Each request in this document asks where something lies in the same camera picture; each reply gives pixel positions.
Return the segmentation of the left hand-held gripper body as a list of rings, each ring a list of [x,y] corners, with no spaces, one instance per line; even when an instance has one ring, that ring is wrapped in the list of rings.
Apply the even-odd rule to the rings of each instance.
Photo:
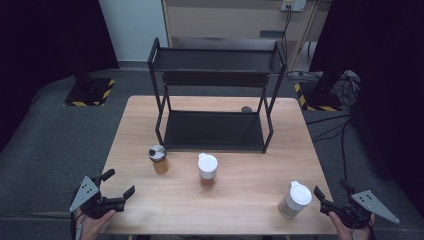
[[[75,213],[77,209],[80,209],[92,219],[100,219],[111,210],[123,212],[126,203],[124,197],[107,198],[101,194],[101,182],[106,180],[106,177],[90,178],[85,176],[77,188],[69,212]]]

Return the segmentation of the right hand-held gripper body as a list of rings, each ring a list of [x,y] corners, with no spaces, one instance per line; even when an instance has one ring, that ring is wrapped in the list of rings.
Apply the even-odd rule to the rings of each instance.
[[[349,203],[338,206],[327,199],[320,202],[320,212],[328,215],[336,213],[342,223],[351,229],[362,228],[371,221],[371,215],[375,214],[392,223],[399,224],[396,217],[370,190],[354,193],[348,197]]]

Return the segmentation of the amber jar with silver lid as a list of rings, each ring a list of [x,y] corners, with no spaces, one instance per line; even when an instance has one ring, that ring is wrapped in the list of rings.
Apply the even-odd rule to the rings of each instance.
[[[153,145],[149,148],[149,158],[157,174],[165,174],[169,170],[167,151],[162,145]]]

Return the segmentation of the brown jar with white lid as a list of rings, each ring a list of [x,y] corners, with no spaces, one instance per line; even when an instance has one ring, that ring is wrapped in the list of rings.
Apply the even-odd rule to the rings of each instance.
[[[198,172],[200,184],[205,189],[210,189],[215,185],[218,169],[218,160],[215,156],[200,153],[198,156]]]

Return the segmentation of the black metal shelf rack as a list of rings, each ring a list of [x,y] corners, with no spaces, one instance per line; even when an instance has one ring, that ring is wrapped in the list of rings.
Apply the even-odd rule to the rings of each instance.
[[[259,151],[264,153],[274,129],[271,113],[286,69],[281,43],[270,47],[171,48],[155,40],[148,57],[154,89],[160,77],[163,87],[233,87],[261,91],[255,110],[177,110],[170,94],[155,94],[158,112],[167,113],[166,129],[156,136],[160,144],[175,150]]]

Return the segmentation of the person's right hand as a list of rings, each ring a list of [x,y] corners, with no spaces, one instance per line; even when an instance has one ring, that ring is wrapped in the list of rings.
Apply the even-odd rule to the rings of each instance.
[[[372,233],[369,227],[361,229],[347,228],[334,212],[329,212],[329,218],[331,219],[336,232],[338,240],[373,240]]]

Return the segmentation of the person's left hand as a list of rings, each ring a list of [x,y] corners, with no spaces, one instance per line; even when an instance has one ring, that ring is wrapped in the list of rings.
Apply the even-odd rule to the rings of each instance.
[[[75,233],[76,240],[96,240],[100,231],[116,215],[115,210],[108,211],[99,219],[88,217],[80,208],[76,210]]]

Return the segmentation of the pale jar with white lid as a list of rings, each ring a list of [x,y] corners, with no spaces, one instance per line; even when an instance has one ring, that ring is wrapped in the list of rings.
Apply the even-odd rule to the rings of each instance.
[[[293,219],[306,208],[311,201],[312,193],[309,188],[298,181],[292,181],[288,185],[288,190],[280,201],[278,208],[284,217]]]

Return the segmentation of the black stand base striped tape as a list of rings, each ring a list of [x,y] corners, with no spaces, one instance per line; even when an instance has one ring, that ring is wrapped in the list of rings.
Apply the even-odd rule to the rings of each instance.
[[[338,96],[332,91],[320,93],[316,90],[316,83],[300,82],[295,84],[294,88],[303,110],[328,112],[342,110],[342,103]]]
[[[91,78],[83,85],[75,82],[65,98],[65,106],[102,106],[109,97],[115,81],[110,78]]]

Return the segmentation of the dark curtain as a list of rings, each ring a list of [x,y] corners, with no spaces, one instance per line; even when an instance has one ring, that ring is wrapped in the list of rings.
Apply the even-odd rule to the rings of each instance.
[[[359,76],[369,158],[424,217],[424,0],[332,0],[310,69]]]
[[[118,66],[99,0],[0,0],[0,152],[35,93],[74,76],[69,40],[88,73]]]

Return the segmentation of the grey cabinet label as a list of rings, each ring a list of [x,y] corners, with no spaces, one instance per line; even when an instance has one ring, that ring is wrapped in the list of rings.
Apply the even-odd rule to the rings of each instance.
[[[261,38],[283,38],[284,36],[284,30],[261,30],[259,33]]]

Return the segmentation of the beige wooden cabinet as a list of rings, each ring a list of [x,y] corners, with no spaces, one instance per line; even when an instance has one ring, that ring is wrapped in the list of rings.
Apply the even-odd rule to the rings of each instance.
[[[258,39],[261,30],[284,30],[287,67],[321,34],[332,0],[307,0],[302,12],[282,11],[282,0],[162,0],[168,42],[184,38]]]

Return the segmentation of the black stand post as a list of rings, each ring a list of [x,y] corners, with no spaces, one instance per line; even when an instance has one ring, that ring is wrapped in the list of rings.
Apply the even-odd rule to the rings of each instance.
[[[325,98],[330,94],[334,84],[339,80],[347,67],[343,64],[331,64],[317,82],[314,93],[318,98]]]
[[[79,89],[86,95],[92,95],[95,89],[94,83],[71,40],[68,41],[68,50],[70,68],[76,78]]]

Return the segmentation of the white wall outlet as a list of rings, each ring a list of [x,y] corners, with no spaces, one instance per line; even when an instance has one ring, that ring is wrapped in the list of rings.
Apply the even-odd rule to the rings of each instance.
[[[282,0],[281,10],[285,12],[302,12],[306,3],[307,0]]]

